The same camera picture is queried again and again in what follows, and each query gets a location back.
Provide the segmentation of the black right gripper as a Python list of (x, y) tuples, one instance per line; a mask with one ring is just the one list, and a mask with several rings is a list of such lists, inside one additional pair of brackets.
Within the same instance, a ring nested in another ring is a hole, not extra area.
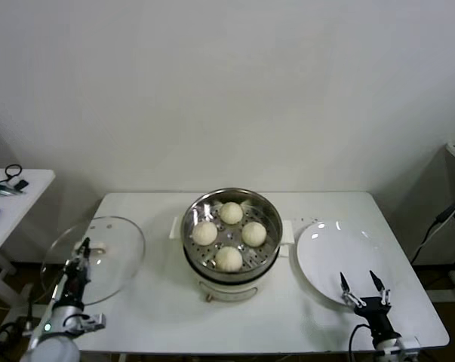
[(385, 288), (382, 280), (372, 270), (370, 270), (370, 276), (380, 297), (358, 298), (352, 293), (344, 274), (340, 272), (342, 298), (347, 305), (354, 307), (356, 315), (368, 322), (372, 340), (395, 339), (396, 332), (388, 319), (391, 309), (390, 289)]

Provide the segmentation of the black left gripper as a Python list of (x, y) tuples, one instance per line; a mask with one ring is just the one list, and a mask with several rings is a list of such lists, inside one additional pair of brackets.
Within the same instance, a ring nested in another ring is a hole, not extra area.
[(89, 259), (91, 254), (91, 239), (84, 239), (74, 244), (71, 255), (63, 268), (62, 289), (58, 289), (58, 302), (83, 302), (85, 288), (91, 281)]

